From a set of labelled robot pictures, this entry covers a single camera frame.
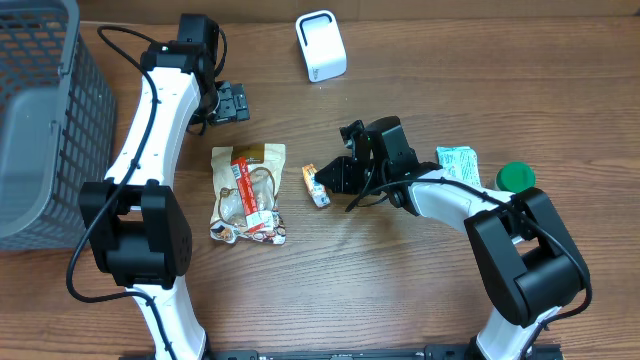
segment gray plastic bin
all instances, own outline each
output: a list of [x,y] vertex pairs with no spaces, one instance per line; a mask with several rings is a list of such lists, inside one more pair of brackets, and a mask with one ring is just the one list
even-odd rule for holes
[[104,176],[116,103],[71,0],[0,1],[0,250],[74,246]]

